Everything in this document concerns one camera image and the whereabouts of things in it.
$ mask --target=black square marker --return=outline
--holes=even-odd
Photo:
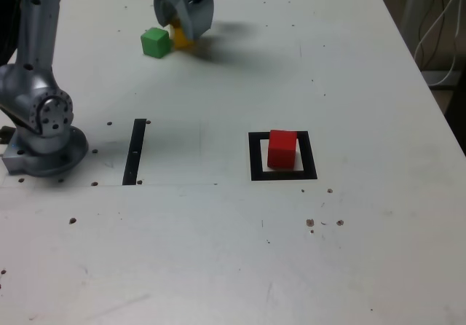
[[[269,132],[249,132],[249,159],[251,181],[296,181],[317,179],[311,142],[306,130],[298,131],[298,142],[301,150],[302,171],[271,171],[262,168],[261,140],[269,139]]]

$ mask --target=red cube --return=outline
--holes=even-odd
[[[267,166],[270,168],[294,168],[298,133],[291,130],[271,130]]]

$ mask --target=black strip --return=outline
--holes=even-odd
[[[306,130],[298,132],[298,142],[301,151],[302,171],[270,171],[264,172],[262,168],[261,140],[269,139],[269,132],[250,132],[249,160],[251,181],[295,181],[302,179],[317,179],[314,157],[312,156],[311,142]]]
[[[143,150],[144,131],[146,130],[146,119],[135,119],[133,133],[131,134],[130,148],[126,158],[123,185],[136,185],[138,178],[139,160]]]

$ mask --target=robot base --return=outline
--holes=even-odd
[[[72,169],[86,155],[87,145],[84,133],[71,126],[68,145],[59,152],[48,155],[31,154],[17,144],[17,131],[13,135],[2,160],[10,174],[28,174],[34,177],[54,176]]]

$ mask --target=yellow cube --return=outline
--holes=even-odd
[[[174,20],[170,24],[170,36],[175,49],[186,48],[194,44],[193,40],[187,39],[186,36],[184,36],[180,20]]]

